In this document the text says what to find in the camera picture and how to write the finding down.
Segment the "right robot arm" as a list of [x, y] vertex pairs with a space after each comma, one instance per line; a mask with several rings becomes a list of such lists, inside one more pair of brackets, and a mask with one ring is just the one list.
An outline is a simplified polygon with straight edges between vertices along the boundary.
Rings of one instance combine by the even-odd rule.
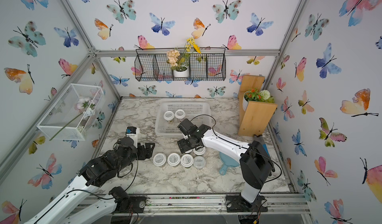
[[275, 165], [264, 148], [262, 136], [254, 138], [252, 143], [242, 142], [222, 135], [210, 126], [202, 124], [197, 127], [188, 119], [180, 122], [178, 129], [184, 137], [177, 141], [182, 154], [194, 148], [207, 147], [240, 164], [245, 181], [241, 197], [248, 203], [256, 200], [268, 177], [275, 171]]

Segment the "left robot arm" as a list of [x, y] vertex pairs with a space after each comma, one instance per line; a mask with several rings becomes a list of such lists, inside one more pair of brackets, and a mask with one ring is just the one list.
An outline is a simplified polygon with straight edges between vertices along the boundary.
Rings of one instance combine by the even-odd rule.
[[135, 143], [130, 137], [120, 138], [112, 150], [90, 160], [72, 183], [28, 223], [90, 224], [115, 211], [135, 214], [132, 198], [127, 194], [127, 189], [120, 186], [112, 188], [105, 197], [97, 195], [99, 201], [74, 215], [70, 213], [88, 196], [94, 196], [98, 188], [118, 176], [121, 170], [132, 165], [134, 161], [150, 159], [154, 148], [154, 143], [141, 145]]

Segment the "white plastic basket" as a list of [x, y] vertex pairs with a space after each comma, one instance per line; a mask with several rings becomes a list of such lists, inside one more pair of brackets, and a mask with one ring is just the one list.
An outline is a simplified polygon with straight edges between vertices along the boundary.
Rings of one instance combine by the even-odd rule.
[[212, 126], [210, 105], [206, 102], [165, 102], [159, 106], [155, 133], [169, 138], [182, 138], [178, 128], [180, 122], [188, 119], [194, 125]]

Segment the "yogurt cup clear lid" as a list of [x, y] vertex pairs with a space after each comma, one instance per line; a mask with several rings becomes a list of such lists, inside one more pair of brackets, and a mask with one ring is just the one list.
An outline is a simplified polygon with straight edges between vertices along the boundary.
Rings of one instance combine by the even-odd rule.
[[207, 162], [203, 156], [196, 156], [194, 158], [194, 167], [196, 169], [203, 169], [206, 166]]

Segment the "wooden corner shelf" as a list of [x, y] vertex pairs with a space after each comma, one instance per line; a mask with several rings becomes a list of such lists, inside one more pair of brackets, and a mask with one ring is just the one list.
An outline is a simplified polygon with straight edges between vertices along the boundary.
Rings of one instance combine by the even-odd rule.
[[244, 75], [239, 89], [239, 136], [262, 135], [277, 109], [277, 104], [249, 101], [247, 108], [243, 109], [246, 102], [244, 93], [252, 89], [260, 90], [265, 77]]

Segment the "potted plant orange flowers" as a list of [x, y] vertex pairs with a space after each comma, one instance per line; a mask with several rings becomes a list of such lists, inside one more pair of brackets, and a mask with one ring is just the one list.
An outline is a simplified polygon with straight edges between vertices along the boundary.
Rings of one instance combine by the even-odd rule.
[[251, 89], [243, 94], [242, 107], [244, 111], [246, 111], [250, 101], [272, 104], [275, 102], [274, 97], [270, 94], [268, 90], [260, 91], [258, 89]]

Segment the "white pot with flowers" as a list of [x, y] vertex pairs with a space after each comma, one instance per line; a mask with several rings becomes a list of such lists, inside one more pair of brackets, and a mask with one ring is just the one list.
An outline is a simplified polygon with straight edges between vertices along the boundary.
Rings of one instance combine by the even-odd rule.
[[188, 38], [182, 51], [172, 49], [166, 52], [167, 63], [170, 65], [174, 78], [186, 78], [190, 75], [191, 57], [200, 55], [201, 48], [197, 45], [195, 38]]

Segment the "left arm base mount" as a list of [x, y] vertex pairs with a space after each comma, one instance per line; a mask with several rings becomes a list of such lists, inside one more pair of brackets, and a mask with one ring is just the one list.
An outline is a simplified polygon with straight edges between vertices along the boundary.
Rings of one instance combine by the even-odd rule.
[[146, 206], [147, 197], [145, 196], [126, 196], [116, 199], [116, 208], [113, 213], [138, 213], [142, 214]]

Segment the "white mesh wall box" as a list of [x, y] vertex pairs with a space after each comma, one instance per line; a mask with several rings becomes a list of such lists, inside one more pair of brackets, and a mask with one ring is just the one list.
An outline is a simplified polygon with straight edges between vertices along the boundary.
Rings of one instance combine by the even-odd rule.
[[100, 86], [70, 84], [37, 128], [50, 140], [84, 141], [90, 128], [102, 128], [104, 91]]

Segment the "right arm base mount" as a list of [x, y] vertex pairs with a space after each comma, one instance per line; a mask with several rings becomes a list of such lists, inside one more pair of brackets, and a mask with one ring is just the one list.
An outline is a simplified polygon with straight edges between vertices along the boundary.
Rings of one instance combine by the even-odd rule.
[[252, 203], [246, 201], [240, 194], [225, 197], [225, 205], [229, 213], [267, 212], [266, 201], [265, 197], [260, 195]]

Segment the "aluminium front rail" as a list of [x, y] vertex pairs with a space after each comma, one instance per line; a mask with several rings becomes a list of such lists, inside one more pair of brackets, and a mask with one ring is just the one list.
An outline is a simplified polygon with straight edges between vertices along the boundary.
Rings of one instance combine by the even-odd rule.
[[[224, 194], [196, 194], [196, 195], [146, 195], [147, 202], [142, 214], [125, 214], [111, 213], [105, 216], [169, 216], [169, 215], [239, 215], [239, 216], [254, 216], [254, 215], [270, 215], [270, 214], [287, 214], [287, 215], [309, 215], [310, 209], [307, 201], [301, 194], [287, 193], [270, 193], [261, 194], [264, 196], [267, 212], [244, 212], [244, 213], [229, 213], [225, 205]], [[80, 206], [75, 208], [70, 214], [81, 211], [86, 207]]]

